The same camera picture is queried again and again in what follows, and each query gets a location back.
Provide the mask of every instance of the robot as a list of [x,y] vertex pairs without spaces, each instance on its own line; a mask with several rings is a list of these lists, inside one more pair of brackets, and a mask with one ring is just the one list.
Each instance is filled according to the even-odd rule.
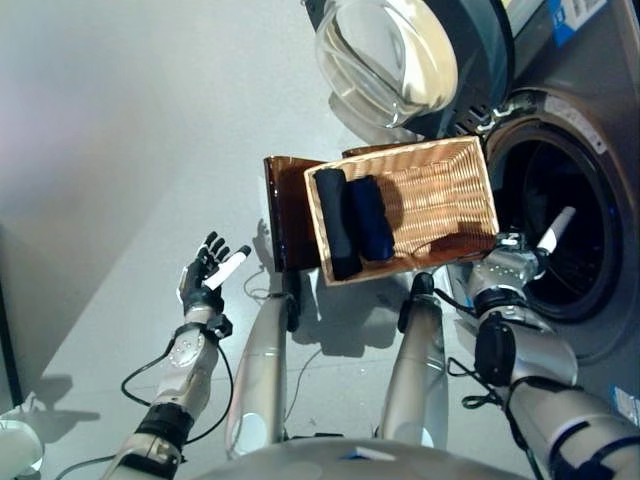
[[[533,248],[518,233],[500,234],[474,265],[468,284],[473,306],[458,306],[477,319],[475,372],[468,373],[489,389],[483,401],[504,411],[536,477],[542,478],[534,457],[554,479],[637,479],[640,430],[576,386],[574,352],[528,307],[523,292],[544,274],[573,213],[565,208]],[[209,400],[218,343],[232,333],[220,285],[249,254],[242,247],[225,260],[223,244],[210,234],[185,268],[179,287],[185,321],[167,349],[158,394],[103,479],[174,478],[189,431]],[[445,369],[453,373],[452,360],[444,358],[438,294],[429,273],[415,277],[400,313],[404,338],[375,438],[288,440],[285,336],[296,328],[299,304],[295,281],[285,276],[283,292],[263,304],[238,367],[226,431],[231,461],[200,478],[519,478],[424,446],[425,432],[442,428],[425,428],[425,412],[446,395]]]

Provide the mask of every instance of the sticker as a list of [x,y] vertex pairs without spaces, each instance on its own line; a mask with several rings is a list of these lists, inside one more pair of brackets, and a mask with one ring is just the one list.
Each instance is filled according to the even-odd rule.
[[549,0],[556,45],[564,45],[606,3],[607,0]]
[[466,293],[467,286],[464,283],[462,283],[462,280],[460,279],[457,279],[457,283],[458,283],[458,286],[460,287],[462,294],[464,295],[465,306],[469,308],[473,308],[473,302],[471,301],[471,297]]
[[575,127],[575,129],[587,139],[598,155],[602,155],[607,151],[607,146],[605,145],[604,140],[602,140],[600,134],[598,134],[589,121],[568,102],[561,98],[554,97],[553,95],[547,95],[547,98],[544,101],[544,109],[545,111],[562,118]]
[[640,427],[640,400],[615,385],[611,388],[611,400],[618,412]]

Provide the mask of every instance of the robotic arm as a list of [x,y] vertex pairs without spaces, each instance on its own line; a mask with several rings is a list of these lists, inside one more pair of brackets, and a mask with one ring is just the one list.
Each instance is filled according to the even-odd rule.
[[640,432],[600,399],[576,387],[571,347],[528,307],[523,287],[544,275],[546,260],[575,210],[566,207],[530,250],[519,234],[475,265],[469,297],[479,319],[475,368],[502,387],[514,438],[552,478],[640,478]]
[[185,267],[178,296],[184,324],[167,349],[168,363],[156,398],[136,431],[125,441],[103,479],[171,479],[182,459],[191,427],[207,405],[211,374],[218,361],[218,342],[231,335],[222,313],[222,282],[247,258],[243,246],[230,250],[213,232]]

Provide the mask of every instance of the wicker basket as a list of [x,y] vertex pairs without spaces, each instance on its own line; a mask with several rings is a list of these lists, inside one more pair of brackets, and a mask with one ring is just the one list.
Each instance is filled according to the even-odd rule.
[[[347,180],[373,175],[395,240],[386,262],[362,260],[345,281],[333,276],[329,243],[314,173],[340,168]],[[477,137],[405,145],[327,163],[305,171],[307,195],[327,285],[340,285],[453,261],[493,248],[498,221]]]

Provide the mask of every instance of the black cable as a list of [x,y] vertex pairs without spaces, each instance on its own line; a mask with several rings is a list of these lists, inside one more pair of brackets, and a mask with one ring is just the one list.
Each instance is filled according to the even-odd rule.
[[453,308],[460,310],[462,312],[465,312],[469,315],[471,315],[474,318],[478,318],[478,315],[476,314],[476,311],[471,308],[471,307],[466,307],[464,305],[461,305],[460,303],[456,302],[453,298],[451,298],[449,295],[447,295],[447,293],[439,288],[434,288],[433,291],[435,293],[438,294],[438,296],[444,300],[445,302],[447,302],[449,305],[451,305]]
[[202,440],[204,437],[206,437],[211,432],[213,432],[224,421],[224,419],[227,417],[227,414],[229,413],[229,410],[231,409],[231,401],[233,400],[233,374],[231,373],[229,360],[227,360],[227,356],[225,355],[224,350],[222,350],[222,347],[220,347],[220,344],[218,344],[218,351],[220,352],[220,356],[224,361],[224,366],[227,369],[227,375],[229,375],[229,401],[227,402],[227,407],[224,409],[224,412],[222,413],[222,415],[220,415],[220,418],[218,419],[218,421],[214,423],[211,428],[205,430],[197,437],[193,437],[192,439],[187,440],[185,445],[191,445],[192,443],[195,443],[198,440]]
[[109,455],[108,457],[92,458],[91,460],[85,460],[84,462],[76,463],[75,465],[71,465],[70,467],[65,468],[62,472],[58,474],[58,476],[54,480],[62,480],[62,478],[66,477],[69,473],[73,472],[74,470],[88,467],[89,465],[95,465],[96,463],[110,462],[114,458],[116,458],[115,455]]
[[[461,371],[455,372],[453,365],[456,365]],[[461,403],[467,410],[475,410],[488,403],[502,406],[502,399],[496,390],[485,382],[477,371],[468,369],[454,357],[447,358],[447,374],[452,377],[471,377],[487,390],[486,395],[467,395],[464,397]]]
[[296,404],[296,400],[298,399],[298,392],[300,391],[300,384],[302,383],[302,374],[305,372],[305,370],[307,369],[307,367],[309,366],[309,364],[311,363],[311,361],[316,358],[318,355],[320,355],[322,353],[322,349],[319,348],[318,351],[316,353],[314,353],[313,355],[311,355],[309,357],[309,359],[304,362],[304,365],[302,366],[302,368],[300,369],[300,373],[298,374],[298,380],[296,382],[296,391],[293,394],[293,400],[291,400],[291,405],[289,405],[289,408],[287,410],[286,415],[284,416],[284,421],[282,423],[287,423],[287,420],[289,418],[289,415],[291,415],[291,412],[293,411],[293,407]]
[[127,390],[127,384],[133,380],[135,377],[137,377],[138,375],[140,375],[142,372],[149,370],[151,367],[155,367],[157,364],[159,364],[162,360],[164,360],[165,358],[167,358],[167,356],[169,355],[169,353],[171,352],[171,349],[173,348],[173,345],[176,342],[176,338],[175,336],[171,339],[171,341],[168,343],[167,348],[165,349],[164,353],[162,355],[160,355],[159,357],[151,360],[149,363],[147,363],[146,365],[143,365],[142,367],[138,368],[136,371],[134,371],[133,373],[131,373],[130,375],[127,376],[127,378],[125,378],[122,383],[120,384],[120,391],[122,392],[122,394],[127,397],[130,400],[133,400],[134,402],[140,404],[140,405],[144,405],[145,407],[149,407],[151,406],[150,402],[147,402],[146,400],[143,400],[139,397],[136,397],[133,393],[129,392],[129,390]]
[[[142,405],[145,405],[145,404],[149,405],[149,403],[146,402],[145,400],[142,400],[142,399],[136,397],[135,395],[129,393],[129,391],[126,389],[126,384],[131,379],[133,379],[136,375],[139,375],[140,373],[144,372],[145,370],[148,370],[149,368],[153,367],[154,365],[157,365],[164,358],[166,358],[167,355],[169,354],[169,352],[171,351],[171,348],[173,348],[173,344],[174,343],[175,342],[172,339],[171,342],[169,342],[169,346],[167,347],[167,350],[165,351],[165,353],[163,353],[161,356],[159,356],[155,360],[147,363],[143,367],[140,367],[135,372],[133,372],[131,375],[129,375],[122,382],[122,385],[121,385],[122,393],[124,393],[128,398],[130,398],[131,400],[133,400],[136,403],[141,403]],[[224,410],[223,414],[220,416],[220,418],[216,421],[216,423],[213,424],[213,426],[211,428],[207,429],[206,431],[204,431],[203,433],[201,433],[197,437],[194,437],[194,438],[192,438],[190,440],[187,440],[185,445],[190,445],[190,444],[193,444],[193,443],[197,442],[198,440],[202,440],[204,437],[206,437],[211,432],[213,432],[224,421],[224,419],[226,418],[227,414],[229,413],[229,410],[231,409],[231,401],[233,399],[233,374],[231,373],[231,367],[229,366],[229,360],[227,359],[227,356],[225,355],[224,350],[222,350],[220,345],[218,345],[218,351],[220,352],[220,355],[222,356],[222,360],[224,361],[224,366],[225,366],[225,368],[227,370],[227,375],[229,376],[230,392],[229,392],[229,401],[227,402],[227,407],[225,408],[225,410]],[[109,462],[109,461],[113,460],[114,458],[116,458],[115,455],[109,455],[107,457],[98,457],[98,458],[93,458],[91,460],[85,460],[84,462],[76,463],[75,465],[71,465],[70,467],[65,468],[62,472],[60,472],[60,474],[54,480],[62,480],[62,478],[64,478],[66,475],[68,475],[69,473],[73,472],[74,470],[77,470],[77,469],[83,468],[83,467],[88,467],[89,465],[94,465],[96,463]]]

